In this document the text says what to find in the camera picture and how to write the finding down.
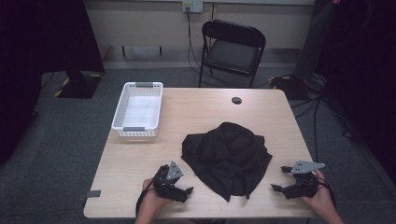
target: human hand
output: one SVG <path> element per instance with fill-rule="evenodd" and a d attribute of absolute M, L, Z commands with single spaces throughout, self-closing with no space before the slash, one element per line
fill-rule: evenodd
<path fill-rule="evenodd" d="M 151 179 L 146 179 L 143 182 L 143 189 L 146 189 L 151 182 Z M 173 200 L 159 197 L 151 185 L 140 204 L 139 213 L 136 217 L 135 224 L 149 224 L 151 220 L 158 216 L 163 207 L 171 203 Z"/>
<path fill-rule="evenodd" d="M 325 183 L 324 175 L 321 171 L 316 170 L 315 174 L 319 183 Z M 314 197 L 301 197 L 301 200 L 307 203 L 320 217 L 323 217 L 328 223 L 342 224 L 344 223 L 341 217 L 335 210 L 332 203 L 332 197 L 329 190 L 323 185 L 318 185 L 318 191 Z"/>

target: table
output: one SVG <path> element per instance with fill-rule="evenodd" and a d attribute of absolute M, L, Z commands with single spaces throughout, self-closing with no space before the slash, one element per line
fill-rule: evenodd
<path fill-rule="evenodd" d="M 242 104 L 232 103 L 233 97 Z M 222 122 L 240 124 L 265 137 L 272 158 L 260 185 L 250 199 L 232 196 L 227 203 L 194 175 L 181 156 L 181 143 L 188 133 L 206 133 Z M 134 217 L 143 180 L 161 165 L 175 161 L 184 172 L 176 187 L 194 187 L 185 203 L 171 203 L 159 218 L 212 217 L 312 217 L 313 211 L 299 199 L 286 200 L 270 184 L 283 187 L 295 180 L 281 166 L 296 160 L 312 161 L 283 91 L 244 89 L 164 88 L 159 135 L 151 141 L 132 141 L 111 130 L 84 215 L 89 218 Z"/>

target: chair backrest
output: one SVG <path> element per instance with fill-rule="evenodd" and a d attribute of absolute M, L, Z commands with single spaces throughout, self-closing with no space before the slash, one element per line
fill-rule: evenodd
<path fill-rule="evenodd" d="M 238 43 L 256 48 L 265 47 L 265 36 L 258 29 L 229 21 L 207 21 L 202 26 L 204 41 L 206 37 Z"/>

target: white plastic basket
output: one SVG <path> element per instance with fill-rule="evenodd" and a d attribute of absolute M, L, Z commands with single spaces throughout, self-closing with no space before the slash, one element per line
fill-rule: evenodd
<path fill-rule="evenodd" d="M 125 83 L 111 128 L 120 136 L 157 136 L 162 98 L 161 82 Z"/>

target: robotic hand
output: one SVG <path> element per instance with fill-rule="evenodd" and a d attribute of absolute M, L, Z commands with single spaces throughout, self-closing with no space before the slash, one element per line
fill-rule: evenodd
<path fill-rule="evenodd" d="M 183 190 L 175 187 L 176 182 L 183 175 L 183 172 L 181 172 L 174 161 L 171 161 L 170 165 L 165 164 L 161 166 L 157 171 L 157 174 L 155 174 L 151 182 L 140 194 L 136 203 L 136 216 L 139 213 L 140 204 L 143 202 L 143 198 L 146 196 L 151 185 L 153 185 L 154 190 L 159 197 L 182 203 L 186 202 L 188 195 L 191 194 L 193 188 Z"/>
<path fill-rule="evenodd" d="M 314 197 L 318 189 L 318 179 L 312 171 L 325 167 L 324 163 L 309 161 L 297 161 L 293 167 L 282 166 L 283 173 L 292 173 L 296 179 L 296 184 L 282 188 L 279 185 L 271 185 L 274 191 L 282 192 L 286 199 L 299 197 Z"/>

